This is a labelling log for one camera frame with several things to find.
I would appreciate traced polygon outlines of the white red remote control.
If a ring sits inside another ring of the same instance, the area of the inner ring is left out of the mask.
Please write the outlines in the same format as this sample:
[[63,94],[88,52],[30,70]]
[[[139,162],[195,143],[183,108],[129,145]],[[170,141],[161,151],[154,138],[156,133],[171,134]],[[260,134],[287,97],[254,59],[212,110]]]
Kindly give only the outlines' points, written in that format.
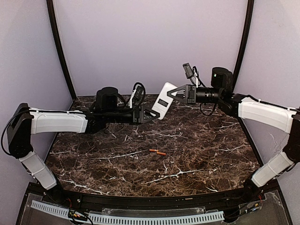
[[167,95],[168,91],[176,89],[177,87],[169,82],[166,82],[158,95],[154,105],[152,106],[152,110],[159,113],[159,120],[162,120],[167,114],[172,102],[173,98]]

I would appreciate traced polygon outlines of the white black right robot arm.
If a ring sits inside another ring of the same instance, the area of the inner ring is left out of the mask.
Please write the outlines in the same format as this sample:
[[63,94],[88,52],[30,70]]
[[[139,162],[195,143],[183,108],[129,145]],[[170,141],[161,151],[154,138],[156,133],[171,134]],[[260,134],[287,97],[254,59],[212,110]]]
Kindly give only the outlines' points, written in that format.
[[233,74],[226,68],[214,67],[211,86],[206,87],[199,79],[198,71],[188,63],[183,65],[187,79],[195,83],[169,90],[167,95],[187,105],[215,104],[226,115],[251,121],[268,131],[278,129],[287,137],[281,149],[257,169],[245,182],[246,188],[261,188],[271,179],[290,170],[300,161],[300,111],[268,103],[251,95],[233,92]]

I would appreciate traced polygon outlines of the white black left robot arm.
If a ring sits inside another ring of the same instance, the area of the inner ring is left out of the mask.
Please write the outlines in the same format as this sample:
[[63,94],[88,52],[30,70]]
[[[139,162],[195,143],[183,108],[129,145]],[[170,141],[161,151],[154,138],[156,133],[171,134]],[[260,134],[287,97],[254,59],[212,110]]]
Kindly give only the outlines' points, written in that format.
[[95,134],[111,123],[138,125],[159,118],[158,112],[142,105],[144,98],[145,88],[138,83],[129,101],[118,93],[117,88],[104,87],[97,91],[91,107],[83,111],[41,110],[22,103],[2,132],[1,136],[6,136],[8,143],[5,153],[20,161],[44,189],[56,188],[59,182],[32,147],[31,135]]

